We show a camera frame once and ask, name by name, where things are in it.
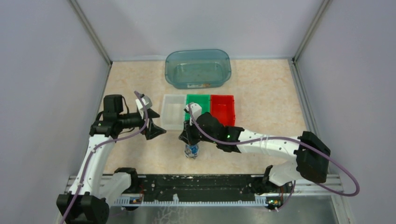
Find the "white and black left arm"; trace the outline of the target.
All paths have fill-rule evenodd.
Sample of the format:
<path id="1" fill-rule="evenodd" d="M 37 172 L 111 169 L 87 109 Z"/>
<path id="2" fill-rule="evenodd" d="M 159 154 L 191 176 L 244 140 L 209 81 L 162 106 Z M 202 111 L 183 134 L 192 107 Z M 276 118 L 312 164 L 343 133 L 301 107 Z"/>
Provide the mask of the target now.
<path id="1" fill-rule="evenodd" d="M 127 106 L 120 94 L 107 95 L 100 111 L 90 127 L 89 144 L 78 175 L 67 190 L 60 194 L 56 204 L 62 214 L 62 224 L 105 224 L 110 208 L 125 192 L 143 195 L 143 186 L 135 168 L 118 168 L 111 179 L 101 185 L 107 159 L 115 143 L 138 134 L 147 140 L 166 130 L 155 125 L 154 118 L 160 115 L 151 109 L 151 99 L 135 93 L 136 112 L 123 108 Z"/>

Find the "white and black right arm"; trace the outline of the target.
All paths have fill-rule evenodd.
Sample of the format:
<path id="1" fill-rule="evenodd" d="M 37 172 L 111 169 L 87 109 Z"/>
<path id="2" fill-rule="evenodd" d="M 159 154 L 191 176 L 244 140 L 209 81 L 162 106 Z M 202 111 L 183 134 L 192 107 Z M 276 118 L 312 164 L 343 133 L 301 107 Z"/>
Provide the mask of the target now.
<path id="1" fill-rule="evenodd" d="M 266 168 L 263 187 L 268 192 L 276 192 L 291 181 L 306 179 L 325 183 L 327 180 L 331 151 L 309 131 L 297 137 L 264 135 L 242 127 L 225 126 L 205 112 L 196 121 L 184 121 L 178 138 L 188 146 L 204 141 L 228 153 L 256 153 L 285 159 L 283 164 Z"/>

